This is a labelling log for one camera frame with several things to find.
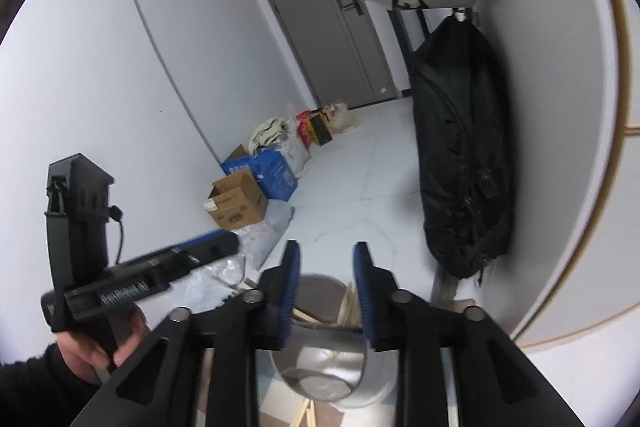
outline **gold trim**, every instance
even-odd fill
[[[610,322],[613,322],[616,319],[619,319],[620,317],[622,317],[623,315],[629,314],[637,309],[640,309],[640,303],[635,304],[633,306],[631,306],[631,308],[627,308],[624,311],[621,311],[620,313],[616,313],[615,315],[611,315],[610,317],[607,317],[606,319],[595,323],[592,326],[587,326],[586,328],[580,328],[577,331],[573,331],[572,333],[567,333],[566,335],[562,335],[560,337],[554,337],[552,339],[546,340],[546,341],[539,341],[536,343],[532,343],[532,344],[524,344],[523,346],[521,346],[520,344],[518,344],[518,347],[520,349],[534,349],[535,347],[540,347],[540,346],[545,346],[546,344],[555,344],[561,341],[565,341],[565,340],[569,340],[572,339],[573,337],[578,337],[580,335],[583,335],[585,333],[590,332],[591,330],[594,330],[596,328],[599,328],[601,326],[604,326],[606,324],[609,324]]]
[[[540,317],[551,301],[558,295],[562,286],[566,283],[567,279],[571,275],[571,272],[575,269],[580,261],[584,250],[586,249],[593,233],[596,229],[596,225],[600,220],[604,208],[609,200],[609,195],[613,187],[613,183],[618,173],[618,167],[620,166],[620,159],[622,158],[622,149],[626,135],[626,120],[629,113],[630,94],[631,94],[631,66],[630,66],[630,49],[629,49],[629,34],[626,19],[626,10],[624,0],[611,0],[611,9],[613,17],[616,23],[616,39],[618,41],[618,107],[616,112],[616,123],[614,126],[613,140],[611,143],[611,151],[609,153],[609,161],[607,168],[604,172],[604,179],[598,197],[591,211],[591,216],[587,222],[587,225],[582,232],[582,237],[575,247],[574,253],[571,259],[564,267],[562,275],[545,297],[545,300],[534,312],[527,324],[520,330],[515,337],[517,341],[524,333],[529,330],[533,322]]]

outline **black sleeve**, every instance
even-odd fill
[[[66,367],[53,344],[39,359],[0,366],[0,424],[68,427],[97,390]]]

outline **human hand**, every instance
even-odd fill
[[[137,306],[129,319],[129,327],[131,328],[130,337],[113,354],[113,362],[118,367],[131,356],[149,334],[145,315]],[[95,370],[106,369],[110,361],[105,350],[96,341],[80,331],[63,331],[56,334],[56,342],[66,367],[76,377],[89,383],[100,384],[100,378]]]

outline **stainless steel container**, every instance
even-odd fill
[[[271,356],[297,393],[340,409],[355,409],[381,401],[393,389],[398,353],[377,353],[369,349],[360,330],[332,326],[346,290],[331,277],[301,276],[296,307],[323,324],[295,322],[287,347]]]

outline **person's arm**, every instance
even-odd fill
[[[113,361],[120,366],[148,334],[145,316],[135,309],[132,334]],[[107,367],[104,350],[79,332],[59,333],[44,356],[0,367],[0,424],[68,427],[99,389],[96,368]]]

